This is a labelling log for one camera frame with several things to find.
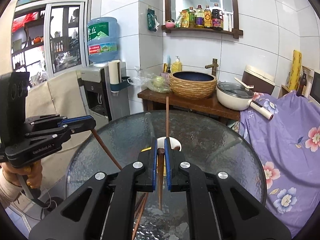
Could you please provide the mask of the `brown wooden chopstick three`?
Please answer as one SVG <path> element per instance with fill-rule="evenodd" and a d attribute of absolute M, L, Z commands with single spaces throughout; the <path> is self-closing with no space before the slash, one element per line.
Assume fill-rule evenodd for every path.
<path fill-rule="evenodd" d="M 164 148 L 157 149 L 157 167 L 158 167 L 158 202 L 159 209 L 162 209 L 162 198 L 163 198 L 163 177 L 164 177 L 164 157 L 165 150 Z"/>

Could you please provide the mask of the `yellow duck mug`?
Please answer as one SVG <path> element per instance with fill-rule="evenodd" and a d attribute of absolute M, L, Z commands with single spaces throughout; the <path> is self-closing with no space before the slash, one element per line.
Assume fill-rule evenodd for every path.
<path fill-rule="evenodd" d="M 166 137 L 159 137 L 157 138 L 157 148 L 164 148 L 164 141 L 165 141 Z M 170 146 L 173 150 L 179 150 L 181 151 L 182 149 L 182 145 L 180 143 L 179 140 L 177 140 L 176 138 L 173 138 L 173 137 L 169 137 L 170 139 Z M 147 151 L 147 150 L 150 150 L 151 149 L 151 146 L 147 147 L 147 148 L 144 148 L 141 150 L 141 152 L 144 152 L 144 151 Z"/>

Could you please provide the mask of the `brown wooden chopstick two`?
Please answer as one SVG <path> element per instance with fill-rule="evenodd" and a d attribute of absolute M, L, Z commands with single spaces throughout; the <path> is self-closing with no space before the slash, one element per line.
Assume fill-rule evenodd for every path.
<path fill-rule="evenodd" d="M 97 131 L 95 129 L 91 129 L 91 133 L 93 134 L 93 136 L 95 137 L 95 139 L 97 140 L 97 142 L 99 143 L 99 145 L 103 148 L 103 150 L 105 151 L 105 153 L 108 155 L 108 157 L 112 160 L 112 162 L 114 163 L 114 165 L 116 165 L 117 168 L 119 168 L 120 170 L 122 170 L 122 166 L 117 162 L 117 160 L 115 159 L 115 157 L 112 155 L 112 153 L 110 152 L 110 150 L 107 148 L 107 146 L 104 144 L 104 142 L 102 141 L 101 137 L 99 136 L 99 134 L 97 133 Z"/>

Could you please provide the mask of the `brown wooden chopstick four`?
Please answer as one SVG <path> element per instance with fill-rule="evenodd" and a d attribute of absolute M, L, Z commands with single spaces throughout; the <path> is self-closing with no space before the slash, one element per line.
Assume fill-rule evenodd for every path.
<path fill-rule="evenodd" d="M 134 227 L 134 230 L 133 230 L 133 233 L 132 233 L 132 240 L 134 240 L 135 237 L 136 237 L 136 233 L 137 233 L 137 230 L 138 230 L 139 225 L 140 225 L 140 221 L 141 221 L 144 209 L 145 209 L 145 205 L 146 205 L 146 202 L 148 200 L 148 195 L 149 195 L 148 192 L 146 194 L 144 194 L 144 198 L 142 200 L 142 204 L 141 204 L 141 206 L 139 208 L 139 213 L 138 213 L 138 216 L 137 216 L 136 224 L 135 224 L 135 227 Z"/>

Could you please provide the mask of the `brown wooden chopstick one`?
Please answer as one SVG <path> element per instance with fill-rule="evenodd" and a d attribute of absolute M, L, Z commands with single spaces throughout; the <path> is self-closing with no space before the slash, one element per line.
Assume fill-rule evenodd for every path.
<path fill-rule="evenodd" d="M 166 96 L 166 120 L 165 120 L 166 137 L 169 137 L 169 96 Z"/>

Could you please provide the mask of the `water dispenser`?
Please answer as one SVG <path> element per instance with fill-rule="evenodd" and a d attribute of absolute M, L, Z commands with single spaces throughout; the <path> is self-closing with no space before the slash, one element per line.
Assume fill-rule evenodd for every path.
<path fill-rule="evenodd" d="M 96 129 L 130 114 L 126 66 L 124 62 L 119 62 L 118 66 L 121 76 L 118 91 L 111 90 L 107 63 L 80 69 L 78 83 L 84 94 L 86 114 L 95 119 Z"/>

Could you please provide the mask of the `round glass table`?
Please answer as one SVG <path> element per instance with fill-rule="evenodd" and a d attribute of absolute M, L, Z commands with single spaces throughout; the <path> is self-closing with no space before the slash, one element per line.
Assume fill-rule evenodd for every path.
<path fill-rule="evenodd" d="M 98 134 L 99 140 L 90 136 L 72 158 L 66 173 L 67 196 L 94 174 L 117 173 L 137 161 L 140 152 L 157 146 L 156 153 L 162 158 L 170 147 L 204 172 L 226 172 L 259 202 L 266 202 L 265 177 L 257 154 L 241 135 L 209 117 L 172 110 L 144 112 L 113 121 Z M 188 239 L 185 193 L 172 193 L 166 183 L 157 184 L 133 229 L 136 239 Z"/>

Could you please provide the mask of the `white paper cup stack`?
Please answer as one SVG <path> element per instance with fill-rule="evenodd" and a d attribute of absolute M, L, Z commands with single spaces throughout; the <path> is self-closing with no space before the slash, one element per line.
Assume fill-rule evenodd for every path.
<path fill-rule="evenodd" d="M 108 72 L 111 85 L 117 85 L 121 81 L 120 60 L 113 60 L 108 63 Z"/>

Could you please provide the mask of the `plastic bag with vegetables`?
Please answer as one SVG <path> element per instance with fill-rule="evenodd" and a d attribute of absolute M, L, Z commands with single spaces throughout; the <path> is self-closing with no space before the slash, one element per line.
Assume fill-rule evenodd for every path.
<path fill-rule="evenodd" d="M 171 91 L 169 78 L 163 74 L 162 65 L 141 69 L 135 66 L 132 75 L 128 78 L 128 83 L 132 86 L 144 87 L 157 93 L 169 93 Z"/>

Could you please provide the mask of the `woven basin sink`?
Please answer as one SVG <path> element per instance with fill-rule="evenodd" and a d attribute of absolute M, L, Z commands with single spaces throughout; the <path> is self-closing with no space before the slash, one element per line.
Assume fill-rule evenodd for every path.
<path fill-rule="evenodd" d="M 171 91 L 182 98 L 202 100 L 210 98 L 216 89 L 217 78 L 201 72 L 175 72 L 169 76 Z"/>

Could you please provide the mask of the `yellow soap dispenser bottle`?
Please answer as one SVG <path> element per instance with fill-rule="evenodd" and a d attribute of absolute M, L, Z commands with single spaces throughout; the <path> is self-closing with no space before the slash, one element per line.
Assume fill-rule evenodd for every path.
<path fill-rule="evenodd" d="M 181 71 L 182 71 L 182 63 L 181 63 L 179 57 L 176 56 L 175 61 L 171 65 L 171 72 L 175 73 L 175 72 L 181 72 Z"/>

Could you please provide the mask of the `white pan with lid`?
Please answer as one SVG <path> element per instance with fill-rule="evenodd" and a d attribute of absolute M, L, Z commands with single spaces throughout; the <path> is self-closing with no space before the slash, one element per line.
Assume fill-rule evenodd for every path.
<path fill-rule="evenodd" d="M 236 111 L 244 111 L 251 107 L 267 120 L 271 120 L 273 114 L 253 100 L 254 92 L 252 88 L 254 88 L 254 86 L 248 86 L 237 78 L 235 78 L 235 80 L 237 83 L 224 81 L 217 84 L 216 96 L 219 103 L 228 109 Z"/>

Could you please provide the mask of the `blue water jug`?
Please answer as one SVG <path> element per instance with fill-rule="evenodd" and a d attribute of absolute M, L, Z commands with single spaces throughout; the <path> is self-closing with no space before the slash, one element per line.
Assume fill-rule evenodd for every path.
<path fill-rule="evenodd" d="M 88 58 L 92 63 L 119 59 L 118 23 L 113 17 L 99 17 L 87 24 Z"/>

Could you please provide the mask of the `bronze faucet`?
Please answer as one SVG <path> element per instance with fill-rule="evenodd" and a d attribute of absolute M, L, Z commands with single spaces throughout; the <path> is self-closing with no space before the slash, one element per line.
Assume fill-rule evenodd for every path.
<path fill-rule="evenodd" d="M 212 64 L 209 64 L 209 65 L 205 66 L 206 69 L 211 69 L 213 76 L 216 76 L 216 72 L 217 72 L 217 68 L 218 67 L 219 67 L 219 64 L 218 64 L 218 60 L 217 59 L 213 59 L 212 60 Z"/>

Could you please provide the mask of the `green hanging packet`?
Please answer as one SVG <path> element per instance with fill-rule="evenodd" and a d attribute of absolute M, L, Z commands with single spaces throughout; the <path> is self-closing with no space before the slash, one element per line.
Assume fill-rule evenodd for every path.
<path fill-rule="evenodd" d="M 157 21 L 157 16 L 155 15 L 154 10 L 148 9 L 147 20 L 148 20 L 148 30 L 156 32 L 158 30 L 159 23 Z"/>

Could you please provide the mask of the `brown white rice cooker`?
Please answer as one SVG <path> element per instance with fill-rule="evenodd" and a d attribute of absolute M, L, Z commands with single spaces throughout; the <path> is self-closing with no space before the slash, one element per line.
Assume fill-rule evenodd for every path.
<path fill-rule="evenodd" d="M 271 95 L 274 90 L 274 80 L 274 76 L 251 65 L 245 66 L 242 75 L 242 82 L 246 85 L 254 86 L 254 88 L 252 88 L 254 92 L 266 93 L 269 95 Z"/>

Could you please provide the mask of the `purple floral cloth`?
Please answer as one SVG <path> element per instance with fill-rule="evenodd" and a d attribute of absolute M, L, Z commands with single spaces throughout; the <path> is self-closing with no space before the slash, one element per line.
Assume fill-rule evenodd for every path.
<path fill-rule="evenodd" d="M 262 163 L 266 207 L 295 237 L 319 204 L 319 107 L 296 92 L 253 99 L 273 118 L 248 108 L 240 113 L 239 134 Z"/>

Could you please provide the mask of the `yellow label oil bottle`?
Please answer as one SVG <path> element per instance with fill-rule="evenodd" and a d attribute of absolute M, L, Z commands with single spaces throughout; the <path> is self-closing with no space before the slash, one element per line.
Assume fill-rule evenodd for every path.
<path fill-rule="evenodd" d="M 212 28 L 212 13 L 209 5 L 206 5 L 206 8 L 204 9 L 203 19 L 204 19 L 204 22 L 203 22 L 204 27 L 209 29 Z"/>

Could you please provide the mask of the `dark soy sauce bottle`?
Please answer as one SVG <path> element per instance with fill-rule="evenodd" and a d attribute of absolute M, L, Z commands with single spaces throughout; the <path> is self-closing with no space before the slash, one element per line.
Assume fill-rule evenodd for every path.
<path fill-rule="evenodd" d="M 218 3 L 215 3 L 212 9 L 212 28 L 223 30 L 223 12 Z"/>

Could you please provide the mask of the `brown glass bottle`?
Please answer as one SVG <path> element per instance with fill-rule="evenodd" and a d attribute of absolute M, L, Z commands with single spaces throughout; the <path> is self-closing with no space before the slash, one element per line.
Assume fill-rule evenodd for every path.
<path fill-rule="evenodd" d="M 303 74 L 299 79 L 299 85 L 298 85 L 296 96 L 303 96 L 303 90 L 306 84 L 307 84 L 307 77 L 306 77 L 306 73 L 303 70 Z"/>

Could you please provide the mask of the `yellow wrap roll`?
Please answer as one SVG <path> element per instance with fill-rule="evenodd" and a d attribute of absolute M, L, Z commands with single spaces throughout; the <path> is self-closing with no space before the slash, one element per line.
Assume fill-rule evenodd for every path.
<path fill-rule="evenodd" d="M 290 71 L 289 90 L 298 89 L 298 81 L 302 67 L 302 53 L 298 50 L 293 51 L 292 67 Z"/>

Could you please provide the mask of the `white microwave oven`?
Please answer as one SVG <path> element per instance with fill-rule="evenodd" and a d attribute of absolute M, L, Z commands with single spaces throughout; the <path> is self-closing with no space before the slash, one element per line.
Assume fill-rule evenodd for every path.
<path fill-rule="evenodd" d="M 309 96 L 313 98 L 316 102 L 320 101 L 320 73 L 319 71 L 314 71 L 311 90 Z"/>

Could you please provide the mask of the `dark wooden wall shelf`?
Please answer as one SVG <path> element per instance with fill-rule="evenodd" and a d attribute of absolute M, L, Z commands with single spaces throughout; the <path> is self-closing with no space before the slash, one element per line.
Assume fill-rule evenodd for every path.
<path fill-rule="evenodd" d="M 203 12 L 209 5 L 211 13 L 218 3 L 223 12 L 223 30 L 204 27 Z M 165 23 L 162 30 L 172 31 L 207 31 L 239 38 L 243 31 L 239 25 L 238 0 L 164 0 Z"/>

